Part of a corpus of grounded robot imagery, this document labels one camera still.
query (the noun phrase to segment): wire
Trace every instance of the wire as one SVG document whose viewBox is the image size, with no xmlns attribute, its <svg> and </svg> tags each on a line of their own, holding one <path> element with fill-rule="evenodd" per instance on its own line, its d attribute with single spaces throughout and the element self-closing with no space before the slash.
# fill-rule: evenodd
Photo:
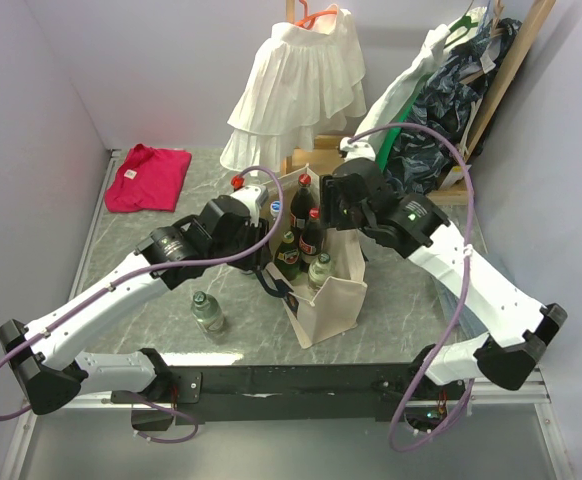
<svg viewBox="0 0 582 480">
<path fill-rule="evenodd" d="M 471 230 L 473 227 L 473 215 L 474 215 L 474 210 L 475 210 L 475 208 L 474 208 L 475 205 L 474 205 L 474 201 L 473 201 L 473 183 L 471 182 L 471 177 L 469 176 L 469 170 L 467 168 L 466 163 L 464 162 L 464 159 L 462 158 L 462 155 L 460 155 L 460 152 L 458 152 L 458 149 L 455 148 L 449 140 L 444 138 L 442 135 L 440 135 L 438 132 L 436 132 L 432 128 L 426 127 L 424 125 L 418 125 L 415 123 L 396 122 L 396 123 L 389 123 L 388 125 L 384 125 L 381 127 L 372 128 L 372 129 L 367 130 L 365 132 L 359 133 L 359 134 L 351 137 L 348 142 L 353 143 L 353 142 L 360 140 L 361 138 L 367 137 L 367 136 L 372 135 L 374 133 L 382 132 L 384 130 L 391 130 L 393 128 L 417 130 L 420 132 L 427 133 L 427 134 L 431 135 L 433 138 L 435 138 L 437 141 L 442 143 L 442 145 L 444 145 L 449 150 L 449 152 L 451 152 L 451 155 L 453 156 L 453 158 L 455 158 L 455 161 L 460 166 L 460 170 L 462 170 L 462 175 L 464 176 L 464 180 L 465 180 L 466 186 L 467 186 L 468 204 L 467 204 L 467 223 L 466 223 L 466 229 L 464 231 L 464 245 L 465 245 L 465 247 L 468 246 L 471 242 Z M 453 313 L 453 317 L 451 318 L 451 321 L 449 322 L 447 329 L 444 331 L 444 333 L 442 334 L 442 336 L 438 340 L 438 343 L 436 343 L 435 346 L 433 347 L 433 349 L 431 350 L 431 352 L 429 352 L 427 357 L 424 359 L 422 366 L 420 367 L 418 372 L 413 377 L 413 380 L 409 384 L 406 392 L 404 392 L 404 396 L 400 400 L 400 403 L 398 404 L 398 408 L 396 409 L 395 413 L 393 414 L 393 418 L 391 419 L 391 423 L 389 426 L 389 445 L 396 452 L 411 452 L 413 450 L 416 450 L 419 447 L 425 445 L 426 443 L 429 443 L 437 435 L 440 435 L 441 433 L 444 433 L 445 431 L 447 431 L 449 428 L 451 428 L 453 425 L 455 425 L 455 423 L 460 418 L 460 414 L 462 413 L 462 411 L 466 408 L 466 406 L 469 403 L 469 400 L 471 398 L 471 389 L 473 388 L 473 380 L 469 381 L 469 383 L 466 386 L 466 389 L 464 391 L 464 394 L 462 395 L 462 397 L 460 397 L 460 401 L 455 406 L 455 408 L 451 411 L 451 413 L 449 413 L 447 415 L 447 417 L 442 422 L 440 422 L 440 425 L 438 425 L 431 432 L 431 434 L 429 434 L 425 438 L 418 440 L 418 441 L 412 443 L 411 445 L 407 445 L 405 447 L 401 447 L 401 446 L 396 444 L 395 431 L 396 431 L 396 428 L 398 426 L 398 423 L 400 422 L 400 419 L 402 418 L 402 416 L 406 410 L 407 403 L 409 402 L 409 400 L 413 396 L 413 393 L 415 392 L 416 388 L 418 387 L 418 384 L 420 383 L 420 381 L 424 377 L 424 374 L 426 373 L 427 369 L 431 366 L 431 363 L 433 363 L 433 359 L 436 357 L 436 355 L 438 353 L 440 353 L 440 350 L 442 349 L 442 347 L 445 345 L 445 343 L 447 342 L 447 340 L 451 336 L 451 333 L 453 332 L 454 327 L 460 321 L 460 313 L 462 312 L 462 308 L 464 307 L 464 304 L 466 303 L 467 294 L 469 292 L 470 277 L 471 277 L 471 257 L 470 257 L 470 255 L 466 255 L 464 257 L 464 272 L 463 272 L 463 276 L 462 276 L 462 288 L 460 289 L 460 296 L 458 298 L 458 306 L 456 307 L 455 312 Z"/>
<path fill-rule="evenodd" d="M 280 211 L 283 211 L 283 209 L 284 209 L 284 195 L 283 195 L 282 185 L 280 185 L 280 182 L 276 178 L 275 174 L 271 170 L 269 170 L 268 168 L 260 167 L 260 166 L 252 166 L 252 167 L 245 168 L 242 172 L 240 172 L 240 176 L 244 176 L 245 174 L 247 174 L 253 170 L 263 171 L 264 173 L 269 175 L 269 177 L 271 177 L 271 180 L 273 180 L 273 183 L 275 184 L 276 188 L 278 189 L 278 195 L 279 195 L 279 199 L 280 199 Z M 151 272 L 160 271 L 160 270 L 167 270 L 170 268 L 201 267 L 201 266 L 210 267 L 210 266 L 215 266 L 215 265 L 221 265 L 223 263 L 235 262 L 235 261 L 240 260 L 242 258 L 248 257 L 249 255 L 257 252 L 259 249 L 264 247 L 267 244 L 267 242 L 271 239 L 273 234 L 278 230 L 278 228 L 281 225 L 281 222 L 282 222 L 282 215 L 279 215 L 278 218 L 276 218 L 275 222 L 273 223 L 273 226 L 271 227 L 269 232 L 267 232 L 267 234 L 259 242 L 255 243 L 253 246 L 247 248 L 246 250 L 244 250 L 240 253 L 236 253 L 235 255 L 230 255 L 228 257 L 222 257 L 222 258 L 210 258 L 210 259 L 205 259 L 205 260 L 184 260 L 184 261 L 180 261 L 180 262 L 158 263 L 155 265 L 150 265 L 148 267 L 140 268 L 140 269 L 135 270 L 133 272 L 129 272 L 125 275 L 122 275 L 121 277 L 117 278 L 116 280 L 113 280 L 110 284 L 110 287 L 111 288 L 119 287 L 120 285 L 131 280 L 132 278 L 137 277 L 138 275 L 145 274 L 145 273 L 151 273 Z M 102 298 L 107 293 L 109 293 L 109 288 L 104 287 L 104 288 L 98 290 L 97 292 L 95 292 L 90 297 L 87 297 L 85 300 L 83 300 L 82 302 L 77 304 L 75 307 L 73 307 L 67 313 L 60 316 L 55 322 L 50 324 L 46 329 L 47 332 L 49 334 L 52 333 L 54 330 L 56 330 L 58 327 L 60 327 L 66 321 L 68 321 L 73 316 L 75 316 L 76 314 L 78 314 L 79 312 L 84 310 L 89 305 L 92 305 L 94 302 L 96 302 L 98 299 Z M 45 338 L 44 335 L 42 333 L 38 333 L 38 334 L 32 336 L 31 338 L 29 338 L 28 340 L 22 342 L 20 345 L 15 347 L 13 350 L 9 351 L 4 357 L 2 357 L 2 359 L 0 359 L 0 369 L 4 365 L 6 365 L 10 360 L 12 360 L 14 357 L 16 357 L 19 353 L 26 350 L 27 348 L 30 348 L 32 345 L 35 345 L 37 342 L 39 342 L 43 338 Z M 139 395 L 137 395 L 136 398 L 138 399 L 138 401 L 141 401 L 145 405 L 150 406 L 152 408 L 155 408 L 156 410 L 160 410 L 162 412 L 170 413 L 171 415 L 175 415 L 175 416 L 184 418 L 187 421 L 191 422 L 194 426 L 193 433 L 188 435 L 187 437 L 184 437 L 183 439 L 176 439 L 176 440 L 153 439 L 152 441 L 155 441 L 156 443 L 180 443 L 180 442 L 189 440 L 198 431 L 198 424 L 195 421 L 195 419 L 193 417 L 191 417 L 190 415 L 187 415 L 187 414 L 182 413 L 182 412 L 178 412 L 177 410 L 172 410 L 172 409 L 162 407 L 162 406 L 157 405 L 153 402 L 149 402 L 147 400 L 144 400 Z M 31 410 L 31 405 L 27 405 L 26 407 L 18 410 L 17 412 L 9 413 L 6 415 L 0 415 L 0 422 L 4 422 L 7 420 L 12 420 L 14 418 L 17 418 L 20 415 L 23 415 L 24 413 L 28 412 L 29 410 Z"/>
</svg>

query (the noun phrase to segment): wooden rack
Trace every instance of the wooden rack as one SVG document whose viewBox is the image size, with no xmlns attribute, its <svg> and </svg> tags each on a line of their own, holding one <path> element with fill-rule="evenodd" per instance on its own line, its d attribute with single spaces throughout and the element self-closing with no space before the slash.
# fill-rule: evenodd
<svg viewBox="0 0 582 480">
<path fill-rule="evenodd" d="M 297 3 L 297 0 L 286 0 L 287 22 L 295 22 L 295 7 Z M 511 85 L 515 74 L 518 72 L 520 65 L 522 65 L 523 60 L 527 56 L 531 45 L 533 45 L 540 28 L 544 24 L 554 4 L 555 0 L 535 0 L 529 8 L 522 27 L 502 62 L 500 70 L 485 95 L 476 118 L 471 125 L 467 140 L 467 159 L 471 157 L 471 154 L 478 145 L 480 137 L 484 134 L 498 105 L 502 101 L 509 85 Z M 343 136 L 338 135 L 319 135 L 315 139 L 313 152 L 296 149 L 293 156 L 287 157 L 283 161 L 282 173 L 292 172 L 307 164 L 318 174 L 333 171 L 343 161 L 338 155 L 338 146 L 342 138 Z M 431 192 L 429 197 L 441 205 L 459 205 L 466 204 L 466 195 L 466 185 L 464 184 L 464 180 L 460 180 L 447 190 Z"/>
</svg>

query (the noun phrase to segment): gray marble tabletop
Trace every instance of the gray marble tabletop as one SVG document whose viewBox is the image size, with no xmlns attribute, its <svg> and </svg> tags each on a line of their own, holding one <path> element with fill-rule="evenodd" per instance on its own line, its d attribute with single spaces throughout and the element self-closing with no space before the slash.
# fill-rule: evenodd
<svg viewBox="0 0 582 480">
<path fill-rule="evenodd" d="M 234 173 L 220 166 L 221 150 L 189 151 L 193 160 L 175 213 L 113 214 L 103 208 L 83 271 L 83 288 L 113 270 L 154 228 L 199 213 L 208 200 L 231 191 Z M 443 210 L 464 229 L 466 207 Z M 473 245 L 484 251 L 477 221 L 474 225 Z M 358 326 L 308 349 L 300 347 L 281 301 L 268 296 L 254 276 L 225 265 L 145 304 L 87 350 L 127 353 L 153 347 L 173 365 L 409 362 L 424 346 L 435 343 L 447 325 L 434 281 L 395 252 L 367 238 L 361 243 L 369 258 L 365 273 L 369 288 Z M 228 328 L 215 339 L 200 331 L 190 312 L 196 290 L 214 295 L 226 315 Z M 452 341 L 461 339 L 458 330 Z"/>
</svg>

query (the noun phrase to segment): wall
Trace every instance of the wall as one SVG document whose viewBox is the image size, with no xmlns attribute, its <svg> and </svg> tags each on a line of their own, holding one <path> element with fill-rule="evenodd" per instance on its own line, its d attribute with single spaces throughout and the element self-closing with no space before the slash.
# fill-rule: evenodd
<svg viewBox="0 0 582 480">
<path fill-rule="evenodd" d="M 0 0 L 0 325 L 66 300 L 104 154 L 26 4 Z M 11 373 L 1 372 L 0 413 L 22 397 Z M 0 468 L 14 426 L 0 424 Z"/>
<path fill-rule="evenodd" d="M 285 0 L 26 1 L 110 148 L 223 146 L 255 52 L 285 19 Z M 309 4 L 315 12 L 329 2 Z M 427 30 L 468 4 L 341 2 L 356 18 L 369 105 L 411 64 Z"/>
<path fill-rule="evenodd" d="M 542 367 L 582 480 L 582 0 L 557 2 L 473 172 L 489 249 L 569 313 Z"/>
</svg>

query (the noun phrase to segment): green bottle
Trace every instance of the green bottle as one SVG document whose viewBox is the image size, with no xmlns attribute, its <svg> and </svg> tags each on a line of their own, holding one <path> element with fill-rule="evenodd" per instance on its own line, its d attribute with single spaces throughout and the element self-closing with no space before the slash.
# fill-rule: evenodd
<svg viewBox="0 0 582 480">
<path fill-rule="evenodd" d="M 282 236 L 282 242 L 275 252 L 273 264 L 290 282 L 300 273 L 300 250 L 293 232 L 289 230 Z"/>
</svg>

